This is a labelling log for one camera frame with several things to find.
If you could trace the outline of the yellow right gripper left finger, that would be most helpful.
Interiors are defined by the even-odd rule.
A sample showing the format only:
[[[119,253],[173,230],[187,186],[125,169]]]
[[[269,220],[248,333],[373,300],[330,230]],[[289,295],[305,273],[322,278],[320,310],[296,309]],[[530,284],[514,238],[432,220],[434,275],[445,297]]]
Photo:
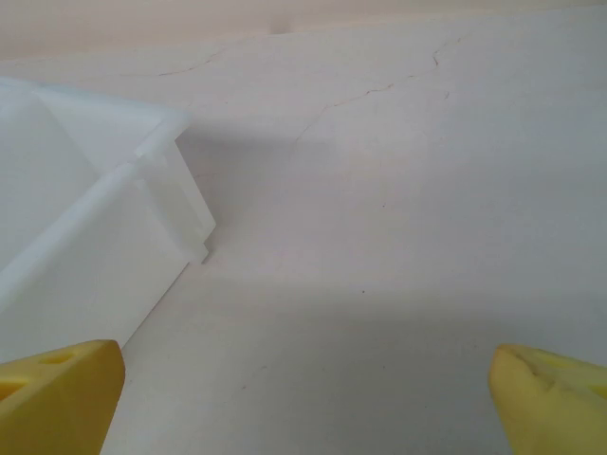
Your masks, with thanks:
[[[1,452],[99,454],[125,382],[113,339],[1,365]]]

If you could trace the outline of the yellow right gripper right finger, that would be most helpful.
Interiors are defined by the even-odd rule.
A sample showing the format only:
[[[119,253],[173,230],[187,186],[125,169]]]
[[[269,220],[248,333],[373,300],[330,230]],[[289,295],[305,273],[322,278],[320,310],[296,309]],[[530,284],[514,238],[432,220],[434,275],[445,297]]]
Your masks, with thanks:
[[[502,344],[488,386],[514,454],[606,452],[605,367]]]

